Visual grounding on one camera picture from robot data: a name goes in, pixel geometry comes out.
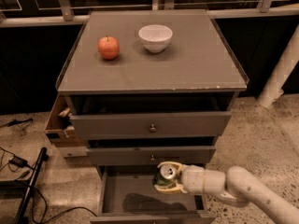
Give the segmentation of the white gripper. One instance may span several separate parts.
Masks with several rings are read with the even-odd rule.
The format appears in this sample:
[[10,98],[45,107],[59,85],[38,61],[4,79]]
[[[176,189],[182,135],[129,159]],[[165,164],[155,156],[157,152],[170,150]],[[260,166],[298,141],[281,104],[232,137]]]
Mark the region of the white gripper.
[[159,186],[155,185],[157,191],[163,194],[203,194],[205,187],[205,169],[195,165],[185,167],[184,164],[175,161],[163,161],[157,168],[162,172],[181,172],[181,185]]

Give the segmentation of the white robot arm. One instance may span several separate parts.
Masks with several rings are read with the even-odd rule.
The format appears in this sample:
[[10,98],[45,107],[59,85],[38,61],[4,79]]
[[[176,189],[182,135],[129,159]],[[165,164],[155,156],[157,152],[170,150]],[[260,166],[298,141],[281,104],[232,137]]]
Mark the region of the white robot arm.
[[276,224],[299,224],[297,207],[240,166],[230,167],[224,173],[196,165],[164,161],[157,166],[153,187],[164,194],[206,194],[235,207],[254,203]]

